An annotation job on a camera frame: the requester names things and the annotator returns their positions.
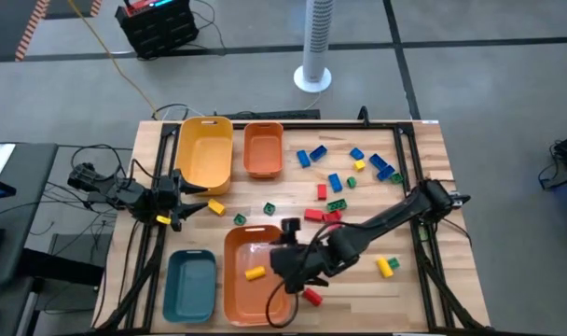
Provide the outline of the red cylinder block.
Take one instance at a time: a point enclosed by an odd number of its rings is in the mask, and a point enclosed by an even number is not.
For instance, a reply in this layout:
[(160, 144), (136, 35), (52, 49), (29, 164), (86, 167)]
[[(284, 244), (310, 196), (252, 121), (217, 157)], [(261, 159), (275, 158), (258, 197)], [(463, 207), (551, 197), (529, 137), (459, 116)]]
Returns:
[(317, 293), (316, 291), (314, 291), (313, 289), (307, 287), (303, 292), (302, 292), (302, 297), (308, 301), (310, 304), (312, 304), (313, 306), (320, 306), (323, 302), (323, 297)]

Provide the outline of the black power strip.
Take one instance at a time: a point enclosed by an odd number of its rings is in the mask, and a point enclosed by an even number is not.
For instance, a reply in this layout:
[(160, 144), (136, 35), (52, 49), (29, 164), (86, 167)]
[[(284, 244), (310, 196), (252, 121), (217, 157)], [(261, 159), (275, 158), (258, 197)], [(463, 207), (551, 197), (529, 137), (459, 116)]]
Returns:
[(271, 112), (253, 112), (250, 110), (240, 111), (232, 114), (213, 113), (214, 117), (224, 117), (231, 120), (250, 120), (250, 119), (320, 119), (321, 113), (319, 109), (308, 110), (285, 110)]

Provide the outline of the small orange plastic bin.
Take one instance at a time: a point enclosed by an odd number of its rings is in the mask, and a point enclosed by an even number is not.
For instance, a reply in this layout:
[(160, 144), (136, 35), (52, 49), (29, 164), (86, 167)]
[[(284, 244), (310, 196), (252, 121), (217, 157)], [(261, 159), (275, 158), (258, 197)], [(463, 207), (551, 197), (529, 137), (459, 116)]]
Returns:
[(278, 122), (253, 122), (244, 128), (243, 165), (253, 178), (275, 178), (283, 169), (283, 132)]

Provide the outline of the black plastic crate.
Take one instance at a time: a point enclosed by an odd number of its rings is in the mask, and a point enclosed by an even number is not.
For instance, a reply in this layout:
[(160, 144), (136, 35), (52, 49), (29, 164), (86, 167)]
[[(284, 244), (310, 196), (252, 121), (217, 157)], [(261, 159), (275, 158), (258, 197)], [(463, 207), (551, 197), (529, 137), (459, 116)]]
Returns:
[(133, 17), (125, 5), (118, 6), (115, 18), (139, 58), (152, 59), (193, 41), (199, 33), (190, 9), (190, 0), (176, 0)]

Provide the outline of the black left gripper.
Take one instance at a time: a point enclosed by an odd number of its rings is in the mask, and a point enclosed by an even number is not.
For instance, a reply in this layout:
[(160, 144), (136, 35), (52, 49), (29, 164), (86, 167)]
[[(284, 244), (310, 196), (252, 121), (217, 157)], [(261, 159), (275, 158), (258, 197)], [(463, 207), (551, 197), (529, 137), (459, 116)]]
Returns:
[(156, 216), (169, 217), (172, 221), (172, 224), (166, 226), (170, 226), (173, 231), (181, 231), (182, 224), (180, 223), (180, 219), (187, 219), (188, 217), (194, 215), (201, 209), (208, 206), (208, 203), (182, 203), (181, 193), (197, 194), (203, 193), (208, 189), (202, 186), (191, 184), (185, 179), (182, 179), (182, 173), (179, 169), (172, 170), (169, 175), (162, 175), (159, 180), (163, 176), (168, 176), (174, 183), (174, 199), (172, 203), (159, 203), (157, 200), (156, 192), (157, 186), (153, 187), (151, 189), (151, 222), (153, 224), (162, 224), (156, 221)]

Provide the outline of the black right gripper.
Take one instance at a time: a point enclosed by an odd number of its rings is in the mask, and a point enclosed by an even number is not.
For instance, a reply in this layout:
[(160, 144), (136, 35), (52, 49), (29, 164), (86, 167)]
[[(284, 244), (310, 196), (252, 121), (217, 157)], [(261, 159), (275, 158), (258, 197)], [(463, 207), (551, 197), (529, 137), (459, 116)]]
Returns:
[(328, 287), (325, 273), (333, 265), (332, 249), (329, 245), (318, 243), (308, 245), (276, 245), (270, 243), (270, 267), (283, 279), (287, 294), (304, 290), (305, 285)]

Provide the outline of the white tower fan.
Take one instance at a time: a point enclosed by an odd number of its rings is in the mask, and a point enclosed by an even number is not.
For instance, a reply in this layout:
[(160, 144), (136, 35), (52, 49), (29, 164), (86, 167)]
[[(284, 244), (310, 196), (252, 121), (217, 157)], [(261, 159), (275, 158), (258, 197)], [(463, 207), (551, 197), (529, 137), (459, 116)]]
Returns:
[(297, 87), (308, 93), (325, 91), (332, 76), (325, 65), (335, 0), (307, 0), (302, 65), (294, 73)]

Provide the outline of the yellow plastic bin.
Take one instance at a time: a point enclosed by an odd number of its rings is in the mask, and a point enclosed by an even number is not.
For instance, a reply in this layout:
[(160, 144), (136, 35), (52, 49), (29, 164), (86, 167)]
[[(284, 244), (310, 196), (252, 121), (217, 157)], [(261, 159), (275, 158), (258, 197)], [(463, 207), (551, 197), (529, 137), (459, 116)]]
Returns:
[(228, 191), (233, 154), (233, 125), (224, 117), (195, 117), (180, 128), (175, 168), (203, 195)]

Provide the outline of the teal plastic bin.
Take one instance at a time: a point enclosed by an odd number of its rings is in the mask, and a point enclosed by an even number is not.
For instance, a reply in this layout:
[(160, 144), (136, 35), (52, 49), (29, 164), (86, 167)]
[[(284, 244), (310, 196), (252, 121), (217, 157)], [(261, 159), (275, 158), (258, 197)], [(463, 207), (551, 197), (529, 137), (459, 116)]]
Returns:
[(214, 311), (216, 261), (209, 250), (179, 250), (168, 261), (163, 317), (171, 323), (204, 323)]

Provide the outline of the black side desk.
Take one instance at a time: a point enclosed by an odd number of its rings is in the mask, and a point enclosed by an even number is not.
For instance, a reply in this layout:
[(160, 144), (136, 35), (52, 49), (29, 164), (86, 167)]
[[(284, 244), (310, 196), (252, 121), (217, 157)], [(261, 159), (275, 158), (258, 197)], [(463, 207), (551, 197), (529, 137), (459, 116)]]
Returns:
[(0, 285), (16, 276), (57, 151), (53, 144), (16, 145), (1, 171), (0, 181), (16, 194), (0, 199)]

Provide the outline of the large orange plastic bin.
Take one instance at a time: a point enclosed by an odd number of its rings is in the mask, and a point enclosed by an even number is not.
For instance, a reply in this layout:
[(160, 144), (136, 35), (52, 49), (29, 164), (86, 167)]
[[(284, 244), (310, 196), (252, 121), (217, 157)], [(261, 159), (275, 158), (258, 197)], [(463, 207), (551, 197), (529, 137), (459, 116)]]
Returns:
[[(281, 277), (270, 267), (270, 243), (282, 231), (271, 225), (238, 227), (231, 230), (224, 243), (224, 313), (236, 327), (267, 326), (282, 323), (292, 311), (288, 294), (275, 287)], [(245, 271), (264, 266), (266, 275), (253, 281)]]

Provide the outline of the black aluminium table frame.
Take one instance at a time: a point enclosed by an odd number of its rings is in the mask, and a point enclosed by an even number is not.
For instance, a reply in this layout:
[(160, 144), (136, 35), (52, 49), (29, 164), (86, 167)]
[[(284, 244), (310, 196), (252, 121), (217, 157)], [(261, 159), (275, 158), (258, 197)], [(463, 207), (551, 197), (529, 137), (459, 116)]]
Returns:
[[(370, 128), (363, 127), (361, 120), (284, 120), (283, 133), (283, 171), (276, 179), (254, 179), (243, 167), (243, 126), (232, 121), (233, 163), (231, 182), (228, 192), (220, 196), (183, 195), (184, 203), (206, 202), (216, 199), (226, 207), (220, 217), (208, 208), (204, 208), (183, 221), (183, 229), (174, 232), (169, 226), (166, 230), (165, 245), (162, 254), (161, 270), (156, 291), (156, 300), (148, 332), (154, 334), (202, 333), (202, 332), (255, 332), (279, 333), (325, 333), (334, 332), (421, 332), (428, 329), (422, 303), (420, 278), (416, 269), (416, 259), (409, 224), (395, 229), (372, 243), (358, 263), (346, 272), (330, 280), (329, 287), (314, 287), (324, 302), (320, 307), (312, 306), (299, 298), (297, 318), (285, 329), (273, 329), (269, 326), (236, 327), (225, 313), (223, 303), (224, 280), (224, 242), (229, 231), (238, 227), (272, 225), (280, 228), (284, 217), (303, 217), (306, 208), (321, 209), (327, 202), (345, 199), (348, 208), (343, 212), (342, 220), (348, 222), (364, 221), (377, 215), (387, 207), (401, 202), (403, 187), (390, 182), (379, 182), (373, 166), (368, 163), (362, 173), (356, 173), (351, 167), (350, 150), (360, 148), (366, 155), (378, 153), (386, 161), (399, 169), (393, 128), (382, 129), (371, 121)], [(401, 124), (403, 133), (403, 151), (407, 161), (411, 187), (415, 185), (415, 169), (408, 144), (408, 130), (412, 126), (414, 139), (420, 148), (421, 161), (430, 169), (439, 168), (435, 174), (451, 174), (448, 155), (444, 146), (439, 124), (428, 122), (396, 122)], [(311, 151), (321, 144), (327, 147), (327, 154), (311, 167), (301, 168), (296, 152), (301, 149)], [(357, 187), (334, 193), (329, 189), (327, 202), (317, 201), (317, 184), (327, 184), (327, 176), (337, 172), (340, 179), (355, 175)], [(272, 216), (263, 212), (266, 203), (272, 203), (276, 209)], [(246, 217), (243, 226), (234, 224), (237, 214)], [(134, 219), (128, 213), (120, 212), (115, 223), (112, 243), (106, 260), (107, 293), (101, 307), (103, 291), (98, 299), (96, 312), (101, 314), (95, 327), (99, 328), (118, 306), (122, 274), (125, 267), (126, 252)], [(490, 324), (481, 286), (476, 273), (473, 252), (463, 233), (448, 226), (440, 225), (437, 242), (445, 277), (462, 306), (471, 316), (484, 326)], [(217, 286), (215, 307), (211, 318), (204, 323), (171, 323), (163, 318), (164, 287), (167, 276), (169, 256), (177, 250), (206, 249), (214, 253), (217, 266)], [(383, 278), (376, 266), (377, 258), (397, 258), (400, 262), (395, 275)]]

